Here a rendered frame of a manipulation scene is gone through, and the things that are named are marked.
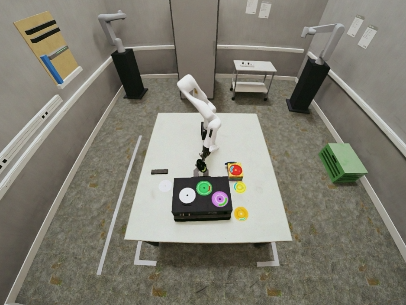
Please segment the white disc with centre hole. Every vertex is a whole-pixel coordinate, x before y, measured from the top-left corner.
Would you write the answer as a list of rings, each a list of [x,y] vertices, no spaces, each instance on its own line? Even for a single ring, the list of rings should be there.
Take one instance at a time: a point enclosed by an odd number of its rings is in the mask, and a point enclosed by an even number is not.
[[[166,185],[166,187],[165,187],[165,185]],[[172,183],[169,180],[163,180],[159,184],[159,189],[162,192],[169,191],[171,189],[171,187],[172,187]]]
[[[188,196],[187,196],[188,195]],[[181,192],[180,192],[180,200],[184,203],[190,203],[195,199],[195,191],[191,188],[184,188]]]

